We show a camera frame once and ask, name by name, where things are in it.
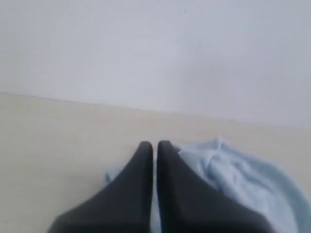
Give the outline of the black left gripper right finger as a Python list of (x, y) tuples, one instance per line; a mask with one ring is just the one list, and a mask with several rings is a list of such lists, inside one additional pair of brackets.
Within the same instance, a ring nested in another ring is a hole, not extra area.
[(157, 148), (157, 195), (164, 233), (272, 233), (267, 219), (215, 190), (170, 141)]

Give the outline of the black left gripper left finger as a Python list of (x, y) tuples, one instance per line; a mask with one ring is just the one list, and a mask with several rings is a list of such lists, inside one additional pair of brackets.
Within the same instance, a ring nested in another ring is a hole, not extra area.
[(50, 233), (148, 233), (153, 195), (153, 147), (137, 150), (103, 190), (59, 215)]

